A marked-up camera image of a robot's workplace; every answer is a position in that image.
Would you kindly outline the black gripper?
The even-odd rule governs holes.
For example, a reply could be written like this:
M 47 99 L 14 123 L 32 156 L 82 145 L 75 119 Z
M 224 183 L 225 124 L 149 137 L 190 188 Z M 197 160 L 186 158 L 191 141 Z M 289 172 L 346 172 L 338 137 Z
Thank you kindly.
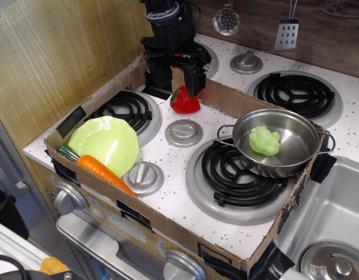
M 171 85 L 170 58 L 173 54 L 183 54 L 189 59 L 183 70 L 186 88 L 191 98 L 196 97 L 205 88 L 211 57 L 204 47 L 194 41 L 194 24 L 175 19 L 152 23 L 151 27 L 154 35 L 143 37 L 140 43 L 144 46 L 145 60 L 156 85 L 160 89 Z

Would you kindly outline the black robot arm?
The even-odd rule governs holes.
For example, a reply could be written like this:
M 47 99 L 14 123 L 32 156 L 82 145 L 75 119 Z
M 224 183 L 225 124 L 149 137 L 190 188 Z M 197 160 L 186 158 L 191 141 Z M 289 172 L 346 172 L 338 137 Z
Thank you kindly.
M 211 56 L 194 41 L 195 24 L 202 10 L 194 1 L 142 1 L 153 36 L 143 37 L 145 60 L 159 88 L 171 84 L 172 67 L 180 68 L 190 97 L 196 97 L 206 84 Z

